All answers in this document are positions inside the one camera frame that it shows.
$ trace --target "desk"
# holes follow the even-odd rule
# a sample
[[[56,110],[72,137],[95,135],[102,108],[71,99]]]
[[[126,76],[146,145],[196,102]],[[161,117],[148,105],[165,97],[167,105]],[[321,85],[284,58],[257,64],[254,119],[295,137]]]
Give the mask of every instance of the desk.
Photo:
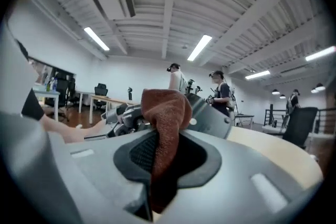
[[[109,98],[107,96],[100,96],[100,95],[92,95],[91,96],[91,101],[90,101],[90,116],[89,116],[89,123],[92,124],[92,113],[93,113],[93,101],[94,100],[101,100],[101,101],[104,101],[106,103],[115,103],[115,104],[139,104],[137,102],[134,102],[134,101],[131,101],[131,100],[127,100],[127,101],[124,101],[124,100],[118,100],[118,99],[112,99],[112,98]]]
[[[295,178],[304,189],[323,180],[318,163],[306,151],[283,139],[232,127],[227,140],[246,145],[263,154]]]
[[[55,121],[58,121],[58,96],[59,96],[59,92],[47,92],[47,91],[38,91],[38,90],[34,90],[34,93],[37,97],[45,97],[45,98],[54,98],[55,102],[54,102],[54,119]]]
[[[235,116],[236,119],[248,119],[250,118],[250,130],[252,130],[252,125],[253,125],[253,118],[254,118],[254,115],[244,115],[244,114],[238,114]]]
[[[94,95],[94,92],[82,92],[82,91],[76,91],[76,93],[79,93],[79,108],[78,113],[82,113],[82,101],[83,101],[83,94],[87,95]]]

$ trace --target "ceiling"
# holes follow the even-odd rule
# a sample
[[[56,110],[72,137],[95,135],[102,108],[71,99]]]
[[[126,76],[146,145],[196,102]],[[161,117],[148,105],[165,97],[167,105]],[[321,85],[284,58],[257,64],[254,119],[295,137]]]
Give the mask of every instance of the ceiling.
[[[308,64],[304,59],[334,43],[321,0],[128,3],[135,16],[130,16],[125,0],[54,0],[44,6],[82,45],[86,40],[86,48],[95,55],[187,59],[200,38],[210,35],[211,43],[194,65],[223,66],[238,78],[270,70],[271,75],[256,79],[263,86],[310,75],[327,78],[335,64],[331,57]],[[104,52],[92,42],[82,31],[85,27],[91,27],[110,50]]]

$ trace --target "brown towel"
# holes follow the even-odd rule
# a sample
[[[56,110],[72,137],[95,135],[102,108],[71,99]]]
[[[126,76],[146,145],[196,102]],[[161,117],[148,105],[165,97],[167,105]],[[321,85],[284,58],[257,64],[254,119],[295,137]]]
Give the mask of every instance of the brown towel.
[[[192,109],[186,96],[176,90],[145,89],[141,111],[160,135],[152,171],[154,182],[171,165],[177,151],[179,129],[189,125]]]

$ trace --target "ceiling light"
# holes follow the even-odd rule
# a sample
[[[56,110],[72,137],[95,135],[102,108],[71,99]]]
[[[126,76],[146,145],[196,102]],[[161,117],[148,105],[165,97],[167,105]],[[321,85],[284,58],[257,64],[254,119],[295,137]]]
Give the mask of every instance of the ceiling light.
[[[321,84],[321,83],[318,83],[316,85],[315,89],[318,90],[318,91],[324,91],[325,90],[325,86],[323,86],[323,84]]]
[[[92,31],[90,27],[84,28],[84,31],[100,46],[103,50],[110,50],[106,44]]]
[[[280,92],[277,89],[274,89],[272,94],[277,95],[277,94],[280,94]]]
[[[268,70],[266,70],[264,72],[260,72],[260,73],[256,73],[256,74],[247,76],[247,77],[245,77],[245,79],[247,79],[247,80],[248,79],[254,79],[254,78],[258,78],[258,77],[269,75],[269,74],[270,74],[270,72]]]
[[[197,55],[200,54],[200,52],[205,48],[205,46],[210,42],[211,39],[212,37],[204,35],[197,44],[197,46],[195,47],[195,49],[193,50],[193,52],[190,54],[188,61],[195,60]]]
[[[331,46],[331,47],[329,47],[325,50],[322,50],[322,51],[316,52],[315,54],[307,56],[306,61],[308,62],[308,61],[314,60],[316,58],[320,58],[322,56],[332,54],[335,51],[336,51],[336,46]]]

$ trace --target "railing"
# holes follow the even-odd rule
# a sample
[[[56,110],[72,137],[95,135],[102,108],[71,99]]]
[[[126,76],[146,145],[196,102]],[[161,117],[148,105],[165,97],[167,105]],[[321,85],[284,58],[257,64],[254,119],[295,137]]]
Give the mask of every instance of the railing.
[[[273,109],[273,105],[271,104],[270,109],[265,110],[264,126],[270,125],[281,128],[285,115],[286,110]],[[335,134],[336,108],[319,109],[311,132]]]

